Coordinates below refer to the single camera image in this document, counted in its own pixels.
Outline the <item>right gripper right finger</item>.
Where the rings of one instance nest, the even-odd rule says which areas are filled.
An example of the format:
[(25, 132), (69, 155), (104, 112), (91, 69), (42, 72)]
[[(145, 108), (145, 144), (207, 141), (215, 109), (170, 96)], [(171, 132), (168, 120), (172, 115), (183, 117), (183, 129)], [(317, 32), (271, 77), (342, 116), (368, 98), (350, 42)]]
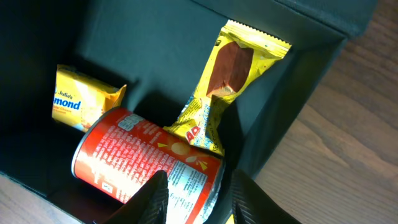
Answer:
[(231, 190), (234, 224), (300, 224), (242, 170), (233, 172)]

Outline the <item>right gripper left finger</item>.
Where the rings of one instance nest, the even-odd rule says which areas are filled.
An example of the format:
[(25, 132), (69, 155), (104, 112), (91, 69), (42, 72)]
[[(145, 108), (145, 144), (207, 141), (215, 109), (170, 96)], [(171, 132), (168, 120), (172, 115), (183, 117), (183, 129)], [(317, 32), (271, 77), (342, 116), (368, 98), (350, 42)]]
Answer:
[(103, 224), (165, 224), (168, 199), (167, 173), (159, 170)]

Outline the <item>red Pringles can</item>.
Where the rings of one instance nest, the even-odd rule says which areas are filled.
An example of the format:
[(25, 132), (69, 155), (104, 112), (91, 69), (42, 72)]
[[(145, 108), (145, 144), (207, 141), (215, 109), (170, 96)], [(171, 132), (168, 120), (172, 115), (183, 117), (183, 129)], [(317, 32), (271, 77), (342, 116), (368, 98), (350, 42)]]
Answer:
[(167, 173), (167, 223), (204, 223), (218, 197), (222, 160), (124, 108), (102, 115), (80, 141), (72, 174), (127, 203), (158, 171)]

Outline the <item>orange Le-mond biscuit packet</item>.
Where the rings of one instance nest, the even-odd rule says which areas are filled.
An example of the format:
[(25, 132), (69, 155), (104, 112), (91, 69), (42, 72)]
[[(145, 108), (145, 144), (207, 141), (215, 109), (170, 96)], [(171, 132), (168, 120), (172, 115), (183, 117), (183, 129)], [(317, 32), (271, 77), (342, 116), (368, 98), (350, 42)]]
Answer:
[(74, 67), (58, 64), (52, 118), (87, 132), (105, 112), (121, 105), (126, 87), (113, 87)]

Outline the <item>yellow chocolate wafer packet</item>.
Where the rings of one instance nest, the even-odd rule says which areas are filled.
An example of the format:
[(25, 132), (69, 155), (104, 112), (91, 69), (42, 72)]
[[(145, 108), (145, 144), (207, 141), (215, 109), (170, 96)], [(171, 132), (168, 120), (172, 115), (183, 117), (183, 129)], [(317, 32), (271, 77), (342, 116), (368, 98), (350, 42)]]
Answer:
[(190, 145), (224, 155), (217, 132), (227, 107), (291, 44), (237, 21), (220, 30), (200, 81), (177, 120), (164, 129)]

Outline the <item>dark green box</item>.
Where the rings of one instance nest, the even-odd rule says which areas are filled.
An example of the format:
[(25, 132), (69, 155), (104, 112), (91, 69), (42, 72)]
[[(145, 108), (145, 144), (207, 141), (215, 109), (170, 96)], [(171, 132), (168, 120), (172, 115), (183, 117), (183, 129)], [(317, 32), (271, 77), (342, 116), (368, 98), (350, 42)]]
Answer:
[(1, 1), (1, 174), (85, 222), (120, 203), (72, 176), (82, 132), (52, 119), (57, 65), (113, 86), (123, 106), (171, 125), (228, 19), (291, 44), (225, 111), (226, 169), (209, 223), (231, 215), (231, 174), (255, 178), (375, 0)]

